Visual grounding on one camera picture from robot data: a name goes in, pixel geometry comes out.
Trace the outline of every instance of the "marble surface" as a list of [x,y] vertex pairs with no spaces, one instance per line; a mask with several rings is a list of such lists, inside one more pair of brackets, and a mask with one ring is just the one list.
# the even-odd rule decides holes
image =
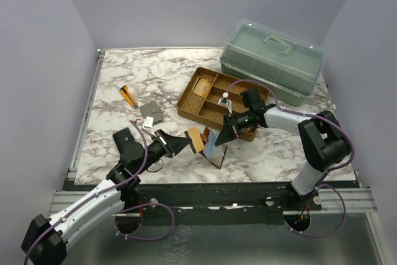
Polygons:
[[[129,123],[141,117],[140,110],[128,105],[120,94],[123,85],[128,86],[139,105],[152,100],[159,104],[164,121],[153,130],[161,128],[177,136],[183,136],[193,126],[202,130],[203,125],[178,116],[176,103],[197,67],[220,71],[220,55],[220,48],[107,50],[75,184],[97,184],[117,164],[119,154],[113,133],[130,127],[133,136],[141,141]],[[334,111],[323,79],[317,83],[311,99],[299,108],[291,108],[306,112]],[[164,167],[158,173],[143,173],[140,178],[142,183],[290,181],[305,163],[300,137],[276,128],[259,129],[253,142],[236,140],[228,146],[222,169],[185,148],[173,159],[163,158]],[[333,172],[326,180],[351,181],[355,175],[348,166]]]

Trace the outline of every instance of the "gray wall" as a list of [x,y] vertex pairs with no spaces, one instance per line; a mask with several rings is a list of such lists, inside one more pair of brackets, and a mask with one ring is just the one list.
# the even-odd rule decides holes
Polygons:
[[68,168],[96,65],[71,0],[0,0],[0,263],[49,209]]
[[73,0],[101,48],[220,46],[245,17],[321,43],[345,0]]
[[354,168],[372,188],[397,261],[396,0],[347,0],[324,46],[324,77],[358,149]]

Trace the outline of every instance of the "wooden tray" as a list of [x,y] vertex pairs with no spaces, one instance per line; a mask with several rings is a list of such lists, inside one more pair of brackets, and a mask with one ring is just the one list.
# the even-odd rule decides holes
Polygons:
[[[193,85],[198,78],[206,79],[212,84],[207,98],[198,96],[192,92]],[[223,114],[228,113],[228,109],[218,105],[218,100],[226,92],[229,85],[237,80],[239,79],[227,74],[221,74],[206,68],[197,68],[176,105],[178,115],[216,130],[221,130],[223,126]],[[265,88],[254,83],[241,82],[234,85],[229,92],[229,99],[231,100],[234,114],[243,113],[248,110],[243,104],[240,93],[250,88],[257,88],[262,99],[267,102],[269,92]],[[252,132],[243,130],[240,137],[246,141],[253,141],[256,132],[257,128]]]

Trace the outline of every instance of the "purple cable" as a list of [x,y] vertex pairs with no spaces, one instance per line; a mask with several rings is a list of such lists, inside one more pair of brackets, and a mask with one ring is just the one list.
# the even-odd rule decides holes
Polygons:
[[169,214],[171,214],[171,227],[169,228],[167,233],[165,233],[165,234],[163,234],[161,236],[152,237],[152,238],[143,238],[143,237],[132,236],[132,235],[123,234],[122,232],[120,232],[118,230],[118,226],[117,226],[117,222],[116,222],[115,223],[115,229],[117,230],[117,235],[122,235],[124,237],[129,238],[129,239],[135,239],[135,240],[141,240],[141,241],[156,241],[156,240],[164,239],[165,237],[168,237],[169,235],[171,235],[174,232],[175,216],[174,216],[174,213],[172,212],[172,210],[167,205],[164,205],[162,203],[145,203],[145,204],[141,204],[141,205],[138,205],[138,206],[134,206],[132,208],[124,209],[123,211],[120,211],[120,212],[128,212],[128,211],[135,210],[135,209],[138,209],[138,208],[141,208],[141,207],[148,207],[148,206],[154,206],[154,205],[165,208],[169,212]]
[[[258,81],[256,81],[256,80],[250,80],[250,79],[241,79],[241,80],[237,80],[237,81],[235,81],[235,82],[233,82],[233,83],[230,84],[230,86],[228,87],[228,89],[226,90],[226,92],[229,93],[229,91],[230,91],[230,89],[232,88],[232,86],[234,86],[235,84],[240,83],[240,82],[252,82],[252,83],[258,84],[258,85],[262,86],[263,88],[267,89],[267,90],[270,92],[270,94],[272,95],[272,97],[274,98],[275,105],[276,105],[276,107],[277,107],[279,110],[284,111],[284,112],[287,112],[287,113],[290,113],[290,114],[293,114],[293,115],[298,115],[298,116],[304,116],[304,117],[311,117],[311,118],[320,119],[321,121],[326,122],[327,124],[333,126],[333,127],[336,128],[337,130],[339,130],[339,131],[346,137],[347,141],[349,141],[349,143],[350,143],[350,147],[352,148],[352,152],[351,152],[351,154],[350,154],[349,159],[348,159],[345,163],[343,163],[343,164],[341,164],[341,165],[339,165],[339,166],[335,166],[335,167],[333,167],[333,168],[331,168],[331,169],[328,169],[328,170],[327,170],[327,174],[330,173],[330,172],[332,172],[332,171],[335,171],[335,170],[341,169],[341,168],[343,168],[343,167],[346,167],[348,164],[350,164],[350,163],[353,161],[354,156],[355,156],[355,148],[354,148],[354,145],[353,145],[353,141],[352,141],[352,139],[348,136],[348,134],[347,134],[345,131],[343,131],[343,129],[342,129],[340,126],[338,126],[338,125],[336,125],[335,123],[333,123],[332,121],[330,121],[330,120],[328,120],[328,119],[325,119],[324,117],[319,116],[319,115],[316,115],[316,114],[306,114],[306,113],[302,113],[302,112],[298,112],[298,111],[294,111],[294,110],[290,110],[290,109],[284,109],[283,107],[280,106],[279,100],[278,100],[277,97],[275,96],[274,92],[273,92],[269,87],[267,87],[266,85],[264,85],[264,84],[262,84],[261,82],[258,82]],[[325,177],[326,177],[326,175],[324,175],[323,178],[320,179],[319,183],[321,183],[321,182],[325,179]]]
[[[139,175],[141,173],[141,171],[143,170],[143,168],[145,167],[146,161],[148,159],[148,144],[146,142],[145,136],[143,135],[142,131],[140,130],[140,128],[137,126],[136,123],[131,121],[131,124],[136,128],[136,130],[138,131],[138,133],[140,134],[142,140],[143,140],[143,145],[145,148],[145,157],[143,158],[143,162],[141,167],[138,169],[138,171],[132,175],[130,178],[128,178],[126,181],[123,181],[119,184],[116,184],[114,186],[108,187],[106,189],[103,189],[101,191],[98,192],[98,195],[102,195],[105,192],[111,191],[112,189],[115,189],[119,186],[122,186],[126,183],[129,183],[130,181],[132,181],[133,179],[135,179],[137,177],[137,175]],[[92,199],[96,198],[96,195],[92,195],[90,197],[88,197],[86,200],[82,201],[80,204],[78,204],[77,206],[75,206],[75,208],[71,209],[67,214],[65,214],[63,216],[63,218],[68,218],[70,217],[72,214],[74,214],[77,210],[79,210],[82,206],[86,205],[89,201],[91,201]],[[60,218],[59,220],[57,220],[51,227],[49,227],[47,230],[45,230],[39,237],[37,237],[37,239],[33,242],[33,244],[30,246],[29,250],[26,253],[25,259],[24,259],[24,265],[28,265],[28,260],[30,255],[32,254],[32,251],[34,250],[34,248],[39,244],[39,242],[49,233],[52,231],[52,229],[54,229],[55,227],[57,227],[60,223],[62,223],[63,218]]]
[[343,200],[341,194],[332,186],[330,186],[329,184],[320,184],[318,186],[318,189],[322,189],[323,187],[328,187],[329,189],[332,189],[337,196],[340,198],[341,202],[342,202],[342,206],[343,206],[343,219],[341,224],[332,232],[328,233],[328,234],[323,234],[323,235],[316,235],[316,234],[309,234],[309,233],[305,233],[305,232],[300,232],[300,231],[296,231],[294,230],[286,221],[284,221],[285,225],[290,229],[291,232],[294,232],[298,235],[301,236],[306,236],[306,237],[311,237],[311,238],[324,238],[324,237],[330,237],[335,235],[336,233],[338,233],[339,231],[342,230],[342,228],[344,227],[345,223],[346,223],[346,204],[345,201]]

